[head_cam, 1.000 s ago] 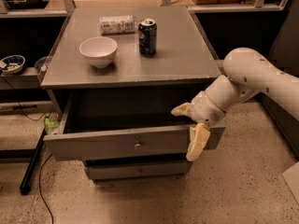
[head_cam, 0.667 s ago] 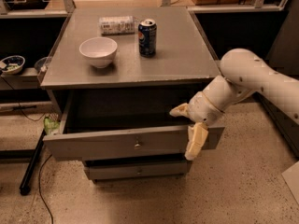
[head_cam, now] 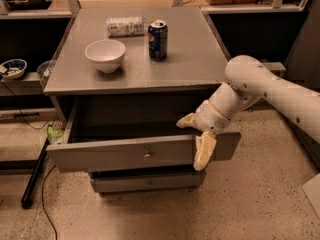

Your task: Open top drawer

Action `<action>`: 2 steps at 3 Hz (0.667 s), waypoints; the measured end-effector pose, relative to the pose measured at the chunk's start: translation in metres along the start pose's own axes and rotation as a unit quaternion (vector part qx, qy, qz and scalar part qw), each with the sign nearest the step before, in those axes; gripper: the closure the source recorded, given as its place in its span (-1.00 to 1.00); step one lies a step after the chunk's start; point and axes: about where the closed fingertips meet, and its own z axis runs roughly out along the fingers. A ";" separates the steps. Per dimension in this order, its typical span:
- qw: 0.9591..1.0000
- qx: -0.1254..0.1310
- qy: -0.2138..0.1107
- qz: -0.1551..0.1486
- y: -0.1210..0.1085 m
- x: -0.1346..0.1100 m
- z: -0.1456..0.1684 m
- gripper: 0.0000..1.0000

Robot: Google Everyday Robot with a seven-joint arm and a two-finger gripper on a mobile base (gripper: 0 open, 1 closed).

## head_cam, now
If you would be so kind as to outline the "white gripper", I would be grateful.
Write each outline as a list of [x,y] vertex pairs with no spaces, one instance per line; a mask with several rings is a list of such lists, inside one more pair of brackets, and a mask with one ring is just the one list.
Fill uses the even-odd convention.
[[196,137],[196,154],[193,163],[196,171],[201,171],[207,166],[216,147],[215,134],[222,134],[226,130],[230,124],[230,112],[229,105],[205,100],[196,109],[195,114],[189,113],[177,121],[176,126],[179,128],[197,126],[203,132],[201,136]]

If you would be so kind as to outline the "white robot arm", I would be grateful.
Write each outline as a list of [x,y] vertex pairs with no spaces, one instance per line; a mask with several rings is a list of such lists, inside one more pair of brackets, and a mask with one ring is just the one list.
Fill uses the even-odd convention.
[[227,80],[195,112],[177,122],[180,128],[201,132],[196,137],[193,167],[203,170],[216,147],[216,136],[223,133],[231,118],[263,99],[315,141],[320,142],[320,95],[273,74],[257,59],[239,55],[225,67]]

